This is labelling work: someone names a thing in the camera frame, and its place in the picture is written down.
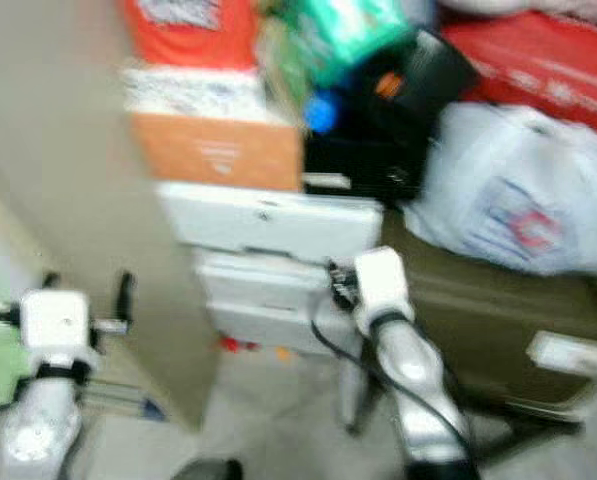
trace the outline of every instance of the white drawer unit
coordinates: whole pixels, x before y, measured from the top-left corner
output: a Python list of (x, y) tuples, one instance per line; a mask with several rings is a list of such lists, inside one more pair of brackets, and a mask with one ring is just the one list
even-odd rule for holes
[(351, 259), (380, 237), (382, 207), (373, 200), (180, 182), (160, 182), (157, 193), (181, 243), (323, 264)]
[(329, 283), (325, 267), (284, 257), (201, 248), (194, 257), (211, 302), (304, 310)]
[[(306, 308), (281, 309), (214, 302), (208, 307), (216, 328), (229, 337), (302, 352), (331, 354), (313, 335)], [(354, 351), (357, 332), (353, 319), (329, 299), (321, 304), (317, 324), (327, 339), (341, 348)]]

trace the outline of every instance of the beige wall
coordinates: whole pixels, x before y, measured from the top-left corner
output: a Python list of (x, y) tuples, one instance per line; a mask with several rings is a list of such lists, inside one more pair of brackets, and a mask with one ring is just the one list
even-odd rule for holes
[(136, 274), (130, 345), (197, 424), (214, 332), (122, 113), (130, 48), (116, 6), (0, 0), (0, 198), (99, 313), (116, 272)]

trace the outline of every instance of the red bag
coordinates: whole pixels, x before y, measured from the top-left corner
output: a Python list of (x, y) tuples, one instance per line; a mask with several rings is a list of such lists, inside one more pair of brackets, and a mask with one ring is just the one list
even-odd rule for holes
[(248, 70), (255, 66), (251, 0), (121, 0), (149, 63)]
[(597, 130), (597, 27), (527, 12), (443, 33), (482, 75), (467, 100), (530, 105)]

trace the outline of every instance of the orange box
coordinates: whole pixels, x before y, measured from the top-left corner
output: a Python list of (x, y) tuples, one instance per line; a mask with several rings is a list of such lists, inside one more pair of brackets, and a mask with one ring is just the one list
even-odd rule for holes
[(302, 136), (291, 126), (134, 112), (154, 176), (165, 180), (299, 191)]

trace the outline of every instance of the white plastic bag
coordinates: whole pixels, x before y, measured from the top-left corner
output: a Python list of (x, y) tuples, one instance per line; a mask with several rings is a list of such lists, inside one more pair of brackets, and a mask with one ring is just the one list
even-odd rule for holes
[(453, 104), (407, 227), (540, 275), (597, 274), (597, 133), (529, 107)]

